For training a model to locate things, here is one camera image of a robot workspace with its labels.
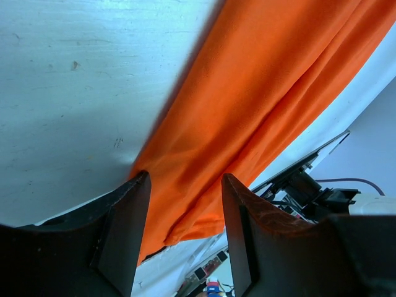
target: white surface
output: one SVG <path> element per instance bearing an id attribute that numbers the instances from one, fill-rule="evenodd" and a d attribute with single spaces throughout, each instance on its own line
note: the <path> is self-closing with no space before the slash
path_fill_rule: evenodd
<path id="1" fill-rule="evenodd" d="M 226 234 L 190 240 L 169 247 L 136 270 L 133 297 L 170 297 L 201 261 L 226 247 Z"/>
<path id="2" fill-rule="evenodd" d="M 0 2 L 0 223 L 126 180 L 217 2 Z"/>
<path id="3" fill-rule="evenodd" d="M 357 194 L 349 206 L 351 215 L 396 215 L 395 197 L 373 194 Z"/>
<path id="4" fill-rule="evenodd" d="M 386 196 L 396 197 L 396 79 L 350 126 L 350 136 L 313 171 L 316 179 L 363 178 L 377 184 Z M 359 189 L 377 194 L 359 182 L 323 183 L 325 187 Z"/>

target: white wall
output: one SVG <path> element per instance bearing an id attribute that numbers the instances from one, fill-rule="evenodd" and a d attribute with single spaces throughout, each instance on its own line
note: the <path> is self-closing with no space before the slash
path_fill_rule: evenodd
<path id="1" fill-rule="evenodd" d="M 124 182 L 221 3 L 0 1 L 0 222 Z"/>
<path id="2" fill-rule="evenodd" d="M 364 178 L 385 194 L 396 197 L 396 79 L 379 94 L 350 126 L 350 136 L 311 173 L 316 179 Z M 376 193 L 356 182 L 326 183 L 327 187 Z"/>

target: black plastic part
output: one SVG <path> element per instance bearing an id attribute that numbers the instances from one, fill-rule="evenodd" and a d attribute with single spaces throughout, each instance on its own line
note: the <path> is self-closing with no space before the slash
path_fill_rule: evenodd
<path id="1" fill-rule="evenodd" d="M 288 168 L 282 170 L 275 176 L 271 177 L 270 179 L 264 181 L 262 184 L 258 185 L 255 187 L 252 192 L 257 193 L 261 189 L 265 188 L 269 184 L 272 184 L 272 189 L 271 189 L 271 194 L 276 194 L 282 187 L 284 187 L 288 182 L 290 178 L 290 173 L 294 173 L 296 171 L 303 171 L 305 166 L 311 164 L 312 161 L 314 161 L 317 158 L 318 154 L 317 152 L 314 152 L 308 156 L 305 156 L 304 158 L 298 160 L 294 164 L 290 165 Z"/>
<path id="2" fill-rule="evenodd" d="M 306 168 L 309 168 L 311 166 L 311 163 L 317 158 L 318 153 L 323 148 L 325 148 L 326 146 L 328 146 L 329 144 L 331 144 L 335 140 L 340 139 L 341 137 L 342 137 L 342 140 L 340 141 L 340 143 L 343 142 L 344 139 L 349 136 L 349 133 L 350 132 L 348 130 L 346 130 L 346 131 L 342 132 L 341 134 L 339 134 L 338 136 L 334 137 L 333 139 L 330 139 L 328 142 L 326 142 L 324 145 L 322 145 L 319 148 L 317 148 L 315 151 L 309 153 L 308 155 L 306 155 L 305 157 L 301 158 L 297 162 L 294 162 L 292 165 L 290 165 L 289 167 L 285 168 L 284 170 L 282 170 L 281 172 L 279 172 L 275 176 L 272 176 L 270 179 L 268 179 L 268 180 L 264 181 L 263 183 L 259 184 L 257 187 L 255 187 L 252 190 L 252 192 L 253 193 L 257 193 L 261 189 L 265 188 L 267 185 L 269 185 L 271 183 L 272 184 L 281 184 L 284 180 L 286 180 L 288 178 L 288 175 L 289 175 L 290 172 L 294 172 L 296 170 L 304 171 Z"/>
<path id="3" fill-rule="evenodd" d="M 204 272 L 204 270 L 202 268 L 198 268 L 194 273 L 197 275 L 197 278 L 199 280 L 204 279 L 206 276 L 206 273 Z"/>
<path id="4" fill-rule="evenodd" d="M 284 190 L 299 205 L 306 205 L 319 195 L 321 185 L 307 173 L 297 170 L 289 175 Z"/>
<path id="5" fill-rule="evenodd" d="M 219 252 L 217 254 L 217 257 L 220 259 L 220 261 L 224 262 L 227 260 L 228 256 L 225 254 L 225 252 Z"/>
<path id="6" fill-rule="evenodd" d="M 1 296 L 129 297 L 150 188 L 142 172 L 40 226 L 0 225 Z"/>

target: black cable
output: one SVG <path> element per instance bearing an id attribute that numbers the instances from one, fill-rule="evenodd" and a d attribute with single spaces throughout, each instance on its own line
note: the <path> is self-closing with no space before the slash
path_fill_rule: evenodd
<path id="1" fill-rule="evenodd" d="M 224 288 L 222 287 L 222 288 L 223 288 L 223 291 L 224 291 L 224 293 L 225 293 L 225 296 L 226 296 L 226 297 L 229 297 L 229 296 L 232 297 L 232 296 L 233 296 L 233 291 L 235 291 L 234 286 L 226 285 L 225 283 L 222 283 L 221 285 L 227 286 L 228 288 L 230 288 L 230 291 L 227 292 L 227 291 L 225 291 Z"/>
<path id="2" fill-rule="evenodd" d="M 333 178 L 333 179 L 317 179 L 316 180 L 317 183 L 332 183 L 332 182 L 336 182 L 336 181 L 359 181 L 361 183 L 365 183 L 365 184 L 372 186 L 375 190 L 377 190 L 377 192 L 381 196 L 385 196 L 384 191 L 382 191 L 379 186 L 377 186 L 373 182 L 368 181 L 367 179 L 363 179 L 363 178 Z"/>
<path id="3" fill-rule="evenodd" d="M 293 208 L 293 204 L 291 204 L 289 202 L 285 202 L 285 201 L 271 201 L 270 203 L 272 205 L 284 205 L 284 206 L 289 206 L 289 207 Z"/>
<path id="4" fill-rule="evenodd" d="M 295 201 L 291 196 L 286 195 L 284 197 L 284 199 L 286 200 L 287 203 L 292 205 L 292 209 L 295 210 L 295 212 L 298 212 L 298 214 L 301 215 L 301 206 L 298 205 L 297 201 Z"/>

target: gray wall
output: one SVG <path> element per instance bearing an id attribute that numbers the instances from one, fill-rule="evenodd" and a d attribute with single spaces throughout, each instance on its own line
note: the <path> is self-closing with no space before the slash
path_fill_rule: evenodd
<path id="1" fill-rule="evenodd" d="M 350 126 L 351 134 L 311 173 L 316 179 L 364 178 L 396 197 L 396 79 L 379 94 Z M 326 183 L 327 187 L 357 188 L 376 193 L 356 182 Z"/>
<path id="2" fill-rule="evenodd" d="M 222 0 L 0 1 L 0 222 L 118 187 Z"/>

